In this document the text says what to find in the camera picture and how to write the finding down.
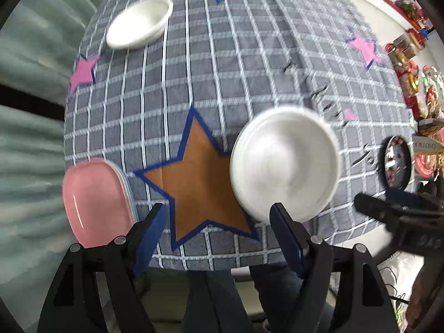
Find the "grey checkered tablecloth with stars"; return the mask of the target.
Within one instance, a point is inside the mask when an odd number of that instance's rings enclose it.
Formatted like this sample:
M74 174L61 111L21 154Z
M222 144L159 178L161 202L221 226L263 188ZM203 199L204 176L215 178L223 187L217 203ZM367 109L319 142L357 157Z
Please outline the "grey checkered tablecloth with stars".
M138 49L106 43L112 20L141 0L99 0L78 48L65 106L67 169L90 159L116 164L129 182L138 220L168 199L136 175L191 141L187 119L224 152L257 114L312 105L339 141L342 173L314 219L333 244L388 240L356 212L359 192L381 195L375 158L389 136L409 136L409 113L382 33L398 27L365 0L172 0L159 39Z

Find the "white deep bowl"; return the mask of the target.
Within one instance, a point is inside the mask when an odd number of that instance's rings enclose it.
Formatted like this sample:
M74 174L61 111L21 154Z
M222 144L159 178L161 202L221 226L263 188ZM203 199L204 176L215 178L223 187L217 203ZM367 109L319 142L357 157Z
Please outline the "white deep bowl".
M341 173L333 129L313 110L293 105L257 114L239 133L229 162L237 201L265 223L275 203L293 220L314 218L331 202Z

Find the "white shallow plate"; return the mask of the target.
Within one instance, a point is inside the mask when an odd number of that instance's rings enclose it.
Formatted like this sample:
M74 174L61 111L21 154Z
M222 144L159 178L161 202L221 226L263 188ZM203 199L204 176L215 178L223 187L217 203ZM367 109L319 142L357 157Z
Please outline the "white shallow plate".
M173 12L172 0L141 0L120 12L109 25L106 43L113 50L138 49L164 33Z

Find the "round black lidded container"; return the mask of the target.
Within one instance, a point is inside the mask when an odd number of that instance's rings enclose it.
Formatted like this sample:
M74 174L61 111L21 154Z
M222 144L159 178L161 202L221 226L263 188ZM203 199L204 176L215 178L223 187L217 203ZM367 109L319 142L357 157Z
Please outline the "round black lidded container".
M378 173L383 188L405 190L412 175L412 154L404 137L387 137L379 150Z

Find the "pink oval plastic plate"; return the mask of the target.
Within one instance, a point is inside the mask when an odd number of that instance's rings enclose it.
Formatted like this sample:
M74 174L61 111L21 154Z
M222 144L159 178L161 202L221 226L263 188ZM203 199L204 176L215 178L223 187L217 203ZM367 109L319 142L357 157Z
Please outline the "pink oval plastic plate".
M62 181L62 199L72 232L85 248L104 246L138 222L129 182L108 160L70 167Z

